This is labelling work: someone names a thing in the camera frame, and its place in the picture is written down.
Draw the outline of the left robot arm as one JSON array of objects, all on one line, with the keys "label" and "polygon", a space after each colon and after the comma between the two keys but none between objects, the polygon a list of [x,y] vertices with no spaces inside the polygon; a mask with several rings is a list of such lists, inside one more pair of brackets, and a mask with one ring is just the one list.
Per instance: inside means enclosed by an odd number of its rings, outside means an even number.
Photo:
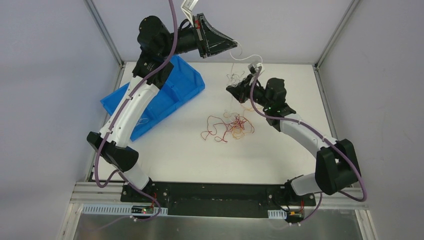
[{"label": "left robot arm", "polygon": [[175,55],[197,50],[208,58],[238,46],[237,42],[215,29],[204,14],[192,17],[190,26],[180,28],[174,23],[169,32],[157,16],[144,18],[139,25],[137,42],[141,53],[132,71],[126,92],[108,122],[98,132],[89,132],[87,141],[95,149],[96,158],[103,158],[134,188],[140,202],[152,198],[151,180],[139,165],[139,153],[128,146],[130,136],[149,103],[165,86],[175,66]]}]

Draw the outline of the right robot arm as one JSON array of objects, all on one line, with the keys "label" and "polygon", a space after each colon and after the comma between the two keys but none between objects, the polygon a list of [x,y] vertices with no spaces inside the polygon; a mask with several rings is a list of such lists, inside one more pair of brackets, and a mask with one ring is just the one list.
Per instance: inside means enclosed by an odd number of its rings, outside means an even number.
[{"label": "right robot arm", "polygon": [[359,164],[349,140],[326,138],[305,123],[287,104],[283,79],[270,78],[266,86],[261,86],[253,83],[253,78],[250,74],[236,85],[227,86],[226,91],[240,103],[252,100],[260,105],[270,126],[296,140],[316,159],[313,173],[288,181],[289,188],[283,192],[288,204],[298,204],[306,194],[322,192],[332,195],[358,182]]}]

